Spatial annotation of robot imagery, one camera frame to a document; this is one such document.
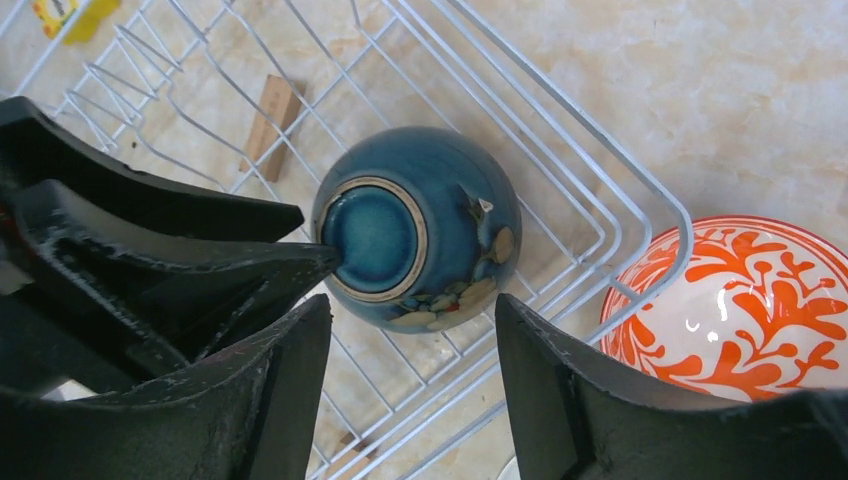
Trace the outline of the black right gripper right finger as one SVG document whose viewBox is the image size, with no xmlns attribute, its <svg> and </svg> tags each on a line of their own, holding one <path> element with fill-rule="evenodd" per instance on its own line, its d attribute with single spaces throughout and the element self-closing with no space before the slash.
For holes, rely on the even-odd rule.
<svg viewBox="0 0 848 480">
<path fill-rule="evenodd" d="M 847 394 L 744 403 L 632 369 L 512 295 L 496 337 L 524 479 L 843 479 Z"/>
</svg>

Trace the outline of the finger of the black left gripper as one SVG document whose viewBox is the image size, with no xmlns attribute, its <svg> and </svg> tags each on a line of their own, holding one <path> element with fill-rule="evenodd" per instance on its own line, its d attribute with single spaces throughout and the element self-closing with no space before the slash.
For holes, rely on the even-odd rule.
<svg viewBox="0 0 848 480">
<path fill-rule="evenodd" d="M 95 206 L 59 181 L 9 198 L 27 244 L 79 289 L 105 337 L 156 378 L 270 325 L 339 262 L 327 246 L 213 241 L 159 233 Z"/>
<path fill-rule="evenodd" d="M 275 242 L 304 222 L 290 204 L 216 192 L 137 171 L 71 134 L 30 99 L 1 103 L 1 189 L 56 180 L 123 220 L 213 241 Z"/>
</svg>

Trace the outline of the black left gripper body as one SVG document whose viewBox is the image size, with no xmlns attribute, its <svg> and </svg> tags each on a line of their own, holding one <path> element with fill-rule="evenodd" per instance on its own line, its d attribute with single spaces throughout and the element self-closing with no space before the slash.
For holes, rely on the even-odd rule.
<svg viewBox="0 0 848 480">
<path fill-rule="evenodd" d="M 140 382 L 140 368 L 105 337 L 109 326 L 79 289 L 27 244 L 1 202 L 1 385 L 42 396 L 67 380 L 96 393 Z"/>
</svg>

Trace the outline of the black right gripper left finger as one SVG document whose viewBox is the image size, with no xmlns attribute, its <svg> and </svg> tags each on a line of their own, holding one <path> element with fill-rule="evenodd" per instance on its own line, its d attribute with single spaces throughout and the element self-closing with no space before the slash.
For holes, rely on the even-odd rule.
<svg viewBox="0 0 848 480">
<path fill-rule="evenodd" d="M 330 347 L 316 294 L 266 328 L 124 393 L 1 391 L 5 479 L 302 479 Z"/>
</svg>

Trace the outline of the white orange pattern bowl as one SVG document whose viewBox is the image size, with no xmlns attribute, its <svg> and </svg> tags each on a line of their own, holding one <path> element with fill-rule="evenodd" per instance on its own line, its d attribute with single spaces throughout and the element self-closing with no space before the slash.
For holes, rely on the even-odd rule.
<svg viewBox="0 0 848 480">
<path fill-rule="evenodd" d="M 693 224 L 683 273 L 600 342 L 664 382 L 738 401 L 847 385 L 847 257 L 795 225 Z"/>
</svg>

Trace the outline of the dark teal bowl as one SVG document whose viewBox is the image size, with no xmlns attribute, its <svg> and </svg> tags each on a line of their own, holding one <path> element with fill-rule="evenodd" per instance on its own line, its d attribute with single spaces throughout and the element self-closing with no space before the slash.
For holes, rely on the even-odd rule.
<svg viewBox="0 0 848 480">
<path fill-rule="evenodd" d="M 419 334 L 453 328 L 495 300 L 516 270 L 522 218 L 510 179 L 482 146 L 406 126 L 334 163 L 311 235 L 340 255 L 326 285 L 341 305 L 378 328 Z"/>
</svg>

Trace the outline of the beige flower pattern bowl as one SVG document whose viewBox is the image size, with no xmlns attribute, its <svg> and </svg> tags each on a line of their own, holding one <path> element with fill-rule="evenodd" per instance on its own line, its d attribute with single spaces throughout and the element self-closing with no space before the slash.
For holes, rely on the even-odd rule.
<svg viewBox="0 0 848 480">
<path fill-rule="evenodd" d="M 517 458 L 513 456 L 501 469 L 496 480 L 520 480 Z"/>
</svg>

